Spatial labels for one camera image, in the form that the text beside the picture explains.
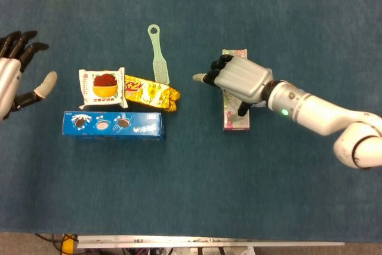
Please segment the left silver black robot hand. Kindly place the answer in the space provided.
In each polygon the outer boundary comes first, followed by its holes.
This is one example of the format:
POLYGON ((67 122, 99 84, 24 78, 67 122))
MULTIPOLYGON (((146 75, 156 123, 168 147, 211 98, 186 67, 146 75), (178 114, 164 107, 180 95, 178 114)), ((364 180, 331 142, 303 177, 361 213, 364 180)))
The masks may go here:
POLYGON ((17 30, 1 38, 1 121, 10 113, 45 99, 56 85, 57 72, 51 71, 33 91, 17 94, 23 73, 34 55, 49 48, 43 42, 28 44, 37 34, 36 30, 17 30))

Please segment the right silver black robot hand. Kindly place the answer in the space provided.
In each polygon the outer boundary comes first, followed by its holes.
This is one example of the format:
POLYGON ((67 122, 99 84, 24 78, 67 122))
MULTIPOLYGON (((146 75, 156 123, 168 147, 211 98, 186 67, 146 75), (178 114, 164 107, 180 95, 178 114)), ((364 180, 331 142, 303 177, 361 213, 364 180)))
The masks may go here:
POLYGON ((229 116, 229 121, 235 122, 245 116, 252 105, 266 100, 265 88, 274 77, 270 69, 246 58, 223 54, 211 63, 207 73, 197 73, 192 79, 221 88, 238 98, 241 101, 238 111, 229 116))

